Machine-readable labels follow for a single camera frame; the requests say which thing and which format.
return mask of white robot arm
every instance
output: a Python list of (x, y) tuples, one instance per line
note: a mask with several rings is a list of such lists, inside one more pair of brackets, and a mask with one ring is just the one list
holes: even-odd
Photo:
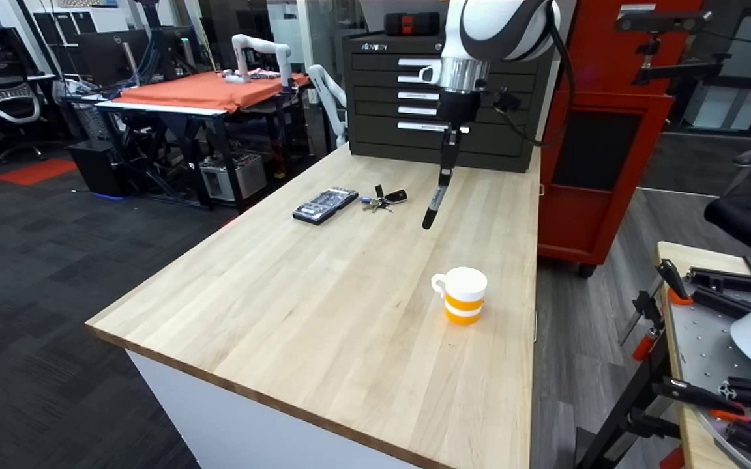
[(441, 141), (438, 189), (421, 225), (430, 228), (445, 197), (459, 155), (459, 128), (475, 121), (488, 65), (503, 60), (531, 60), (550, 50), (559, 26), (554, 0), (450, 0), (445, 18), (445, 47), (430, 67), (438, 82), (438, 119), (445, 121)]
[(346, 91), (321, 65), (310, 65), (306, 78), (313, 80), (321, 106), (329, 116), (334, 145), (343, 145), (346, 142), (346, 116), (343, 116)]
[(230, 44), (235, 47), (235, 55), (236, 55), (236, 70), (224, 76), (226, 80), (248, 82), (253, 78), (253, 73), (248, 70), (248, 60), (244, 60), (244, 50), (250, 47), (260, 55), (273, 55), (282, 86), (291, 86), (291, 63), (288, 63), (291, 47), (288, 44), (266, 42), (266, 38), (244, 35), (244, 34), (235, 34)]

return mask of black cabinet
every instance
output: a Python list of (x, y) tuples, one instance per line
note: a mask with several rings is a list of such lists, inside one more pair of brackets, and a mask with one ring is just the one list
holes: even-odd
[(81, 73), (82, 63), (77, 35), (97, 30), (90, 12), (89, 9), (34, 12), (34, 21), (63, 73)]
[[(351, 154), (412, 162), (441, 158), (441, 121), (434, 119), (438, 86), (421, 82), (420, 70), (441, 57), (438, 35), (351, 35), (343, 44), (343, 86), (348, 95)], [(511, 130), (503, 115), (482, 95), (476, 121), (464, 128), (459, 166), (511, 168), (529, 166), (540, 100), (546, 86), (550, 55), (531, 63), (498, 63), (488, 87), (505, 86), (518, 99)]]

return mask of table edge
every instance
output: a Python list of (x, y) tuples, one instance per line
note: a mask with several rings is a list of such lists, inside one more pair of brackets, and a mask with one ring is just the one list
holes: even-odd
[(90, 321), (85, 322), (85, 330), (93, 332), (93, 336), (97, 336), (98, 341), (103, 341), (103, 343), (115, 343), (115, 347), (119, 347), (119, 348), (125, 348), (125, 351), (142, 353), (142, 357), (155, 360), (155, 362), (162, 362), (162, 365), (166, 365), (166, 367), (175, 367), (175, 369), (179, 369), (179, 373), (186, 373), (186, 375), (192, 375), (192, 378), (197, 378), (197, 379), (202, 379), (202, 383), (211, 383), (211, 384), (216, 384), (216, 387), (224, 387), (224, 390), (230, 390), (230, 392), (236, 392), (236, 395), (241, 395), (241, 397), (250, 397), (250, 401), (256, 401), (256, 404), (271, 405), (271, 409), (276, 409), (276, 410), (282, 410), (282, 413), (287, 413), (287, 417), (310, 421), (310, 423), (316, 423), (316, 426), (322, 426), (322, 429), (329, 429), (329, 433), (334, 433), (334, 434), (348, 438), (348, 440), (355, 440), (355, 443), (359, 443), (359, 444), (374, 448), (374, 450), (387, 452), (387, 455), (393, 455), (393, 457), (400, 457), (400, 461), (406, 461), (406, 463), (415, 463), (415, 465), (445, 465), (445, 463), (433, 461), (433, 457), (428, 457), (428, 455), (421, 455), (421, 452), (406, 450), (406, 448), (400, 448), (400, 444), (393, 444), (393, 443), (386, 443), (386, 440), (372, 438), (372, 434), (366, 434), (366, 433), (351, 429), (351, 426), (339, 423), (339, 421), (334, 421), (334, 418), (325, 418), (325, 417), (321, 417), (321, 413), (304, 410), (301, 405), (291, 405), (291, 404), (287, 404), (287, 401), (279, 401), (279, 397), (273, 397), (273, 395), (258, 392), (258, 390), (253, 390), (253, 387), (248, 387), (248, 384), (239, 384), (239, 383), (235, 383), (235, 379), (224, 379), (224, 378), (219, 378), (219, 375), (213, 375), (213, 373), (197, 369), (197, 367), (192, 367), (192, 365), (186, 365), (186, 362), (179, 362), (179, 360), (175, 360), (175, 357), (158, 353), (158, 351), (153, 351), (153, 348), (138, 347), (138, 343), (133, 343), (133, 341), (125, 341), (125, 339), (119, 339), (119, 336), (115, 336), (115, 332), (98, 330), (98, 328), (90, 324)]

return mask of red tool chest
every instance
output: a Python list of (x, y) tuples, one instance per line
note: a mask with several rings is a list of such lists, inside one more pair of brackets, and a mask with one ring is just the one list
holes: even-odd
[[(567, 34), (575, 93), (559, 76), (550, 103), (542, 158), (540, 254), (579, 266), (589, 276), (612, 244), (621, 218), (665, 128), (673, 99), (668, 80), (632, 82), (649, 42), (614, 26), (622, 8), (657, 12), (699, 9), (700, 0), (579, 0)], [(653, 67), (682, 60), (682, 30), (668, 30)]]

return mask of cable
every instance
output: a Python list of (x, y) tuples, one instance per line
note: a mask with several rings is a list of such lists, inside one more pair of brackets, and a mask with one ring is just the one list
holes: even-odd
[(704, 27), (700, 34), (718, 35), (718, 38), (729, 38), (729, 42), (751, 44), (751, 38), (729, 35), (729, 34), (722, 34), (722, 30), (713, 30), (713, 27)]
[(529, 138), (525, 130), (520, 130), (520, 128), (511, 119), (507, 111), (503, 111), (503, 110), (496, 110), (496, 111), (503, 115), (503, 119), (505, 119), (505, 124), (511, 128), (514, 136), (529, 141), (531, 145), (542, 145), (542, 141)]
[(552, 21), (552, 0), (546, 3), (546, 18), (550, 18), (550, 35), (552, 35), (552, 47), (557, 50), (557, 55), (559, 55), (559, 70), (557, 73), (565, 73), (565, 86), (567, 86), (567, 95), (565, 95), (565, 116), (562, 116), (562, 133), (565, 133), (565, 124), (567, 124), (567, 119), (571, 119), (571, 115), (574, 115), (574, 99), (575, 99), (575, 76), (574, 76), (574, 60), (567, 57), (567, 50), (565, 50), (565, 44), (562, 44), (562, 38), (559, 38), (559, 30), (557, 30), (557, 26), (554, 26), (554, 21)]

